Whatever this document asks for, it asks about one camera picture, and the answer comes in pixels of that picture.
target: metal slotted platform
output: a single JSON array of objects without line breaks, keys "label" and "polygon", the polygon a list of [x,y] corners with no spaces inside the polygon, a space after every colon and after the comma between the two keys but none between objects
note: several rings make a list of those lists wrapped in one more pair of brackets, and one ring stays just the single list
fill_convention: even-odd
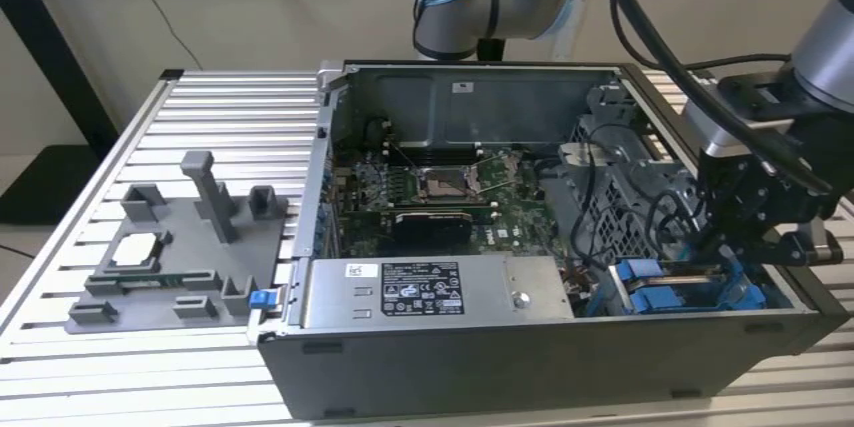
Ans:
[{"label": "metal slotted platform", "polygon": [[[650,80],[677,109],[670,79]],[[289,424],[261,355],[238,327],[71,336],[67,311],[125,212],[134,182],[194,195],[179,163],[210,149],[234,194],[263,182],[290,197],[278,279],[286,279],[309,144],[314,73],[189,73],[162,81],[119,146],[0,308],[0,423],[15,425]],[[854,258],[854,207],[830,222]],[[854,311],[854,265],[814,269]],[[378,425],[796,426],[854,424],[854,323],[804,355],[762,362],[714,399],[433,418]]]}]

